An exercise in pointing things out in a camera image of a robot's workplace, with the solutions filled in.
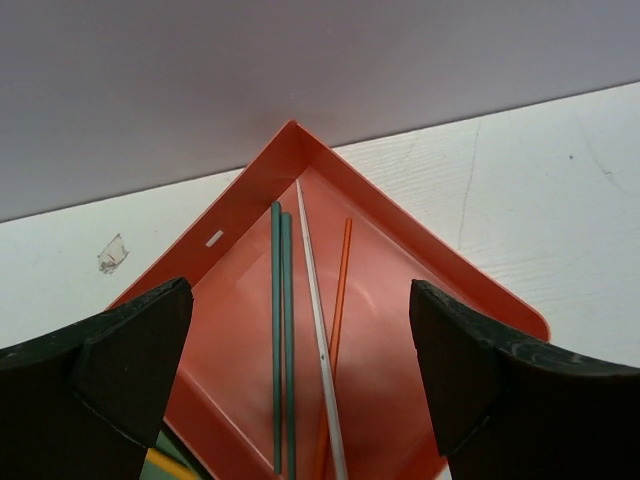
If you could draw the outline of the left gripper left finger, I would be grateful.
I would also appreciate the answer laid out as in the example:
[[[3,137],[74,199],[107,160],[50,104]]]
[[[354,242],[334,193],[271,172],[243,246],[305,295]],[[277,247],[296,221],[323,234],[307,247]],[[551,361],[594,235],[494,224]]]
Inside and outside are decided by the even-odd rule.
[[[191,323],[175,278],[1,351],[4,479],[137,479],[164,423]]]

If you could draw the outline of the orange gold spoon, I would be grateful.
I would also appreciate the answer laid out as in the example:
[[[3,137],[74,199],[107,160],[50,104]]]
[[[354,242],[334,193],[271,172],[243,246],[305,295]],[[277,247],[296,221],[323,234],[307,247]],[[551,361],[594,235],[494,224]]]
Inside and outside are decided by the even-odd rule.
[[[186,466],[156,449],[148,449],[146,460],[179,480],[197,480],[197,475]]]

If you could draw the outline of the green chopstick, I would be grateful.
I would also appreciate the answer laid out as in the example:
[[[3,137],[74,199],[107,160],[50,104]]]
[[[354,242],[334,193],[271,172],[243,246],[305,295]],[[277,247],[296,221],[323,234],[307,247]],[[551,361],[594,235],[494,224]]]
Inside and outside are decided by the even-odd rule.
[[[281,271],[285,341],[285,395],[288,478],[296,478],[296,430],[294,387],[294,328],[292,298],[292,240],[291,214],[281,214]]]

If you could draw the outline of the white chopstick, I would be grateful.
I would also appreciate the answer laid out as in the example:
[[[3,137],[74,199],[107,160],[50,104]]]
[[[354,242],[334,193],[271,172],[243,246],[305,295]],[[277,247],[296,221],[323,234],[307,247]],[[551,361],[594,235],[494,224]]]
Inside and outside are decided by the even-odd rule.
[[[344,445],[341,434],[337,401],[333,382],[333,375],[330,362],[330,352],[327,342],[326,328],[324,322],[323,308],[320,298],[320,289],[316,273],[313,256],[312,242],[308,219],[305,209],[304,196],[299,180],[295,182],[299,206],[299,216],[303,238],[305,261],[309,280],[309,290],[311,296],[312,312],[315,325],[316,339],[318,345],[318,355],[322,375],[322,386],[324,394],[325,414],[329,441],[331,445],[332,458],[336,479],[348,479],[348,471],[344,454]]]

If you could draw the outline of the orange chopstick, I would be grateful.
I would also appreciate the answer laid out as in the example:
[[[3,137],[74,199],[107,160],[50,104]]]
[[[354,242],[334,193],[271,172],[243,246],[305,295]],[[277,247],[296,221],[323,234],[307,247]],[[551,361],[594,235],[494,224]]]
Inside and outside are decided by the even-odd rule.
[[[345,222],[345,229],[344,229],[340,271],[339,271],[339,277],[338,277],[338,286],[337,286],[336,301],[335,301],[331,338],[330,338],[330,348],[329,348],[329,360],[330,360],[331,373],[332,373],[333,380],[336,379],[336,373],[337,373],[342,318],[343,318],[343,311],[344,311],[344,300],[345,300],[345,293],[346,293],[346,281],[347,281],[347,272],[348,272],[349,255],[350,255],[351,234],[352,234],[352,219],[347,218]],[[320,421],[319,421],[319,432],[318,432],[318,439],[317,439],[317,445],[316,445],[316,456],[315,456],[314,474],[313,474],[314,480],[323,480],[325,478],[326,456],[327,456],[328,446],[329,446],[329,427],[328,427],[326,406],[323,406],[323,410],[322,410]]]

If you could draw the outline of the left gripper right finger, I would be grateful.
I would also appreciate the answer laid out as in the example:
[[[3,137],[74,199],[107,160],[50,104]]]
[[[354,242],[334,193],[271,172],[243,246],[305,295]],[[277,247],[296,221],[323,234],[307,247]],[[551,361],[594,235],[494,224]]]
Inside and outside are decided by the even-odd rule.
[[[639,371],[569,351],[411,285],[439,454],[455,479],[635,479]]]

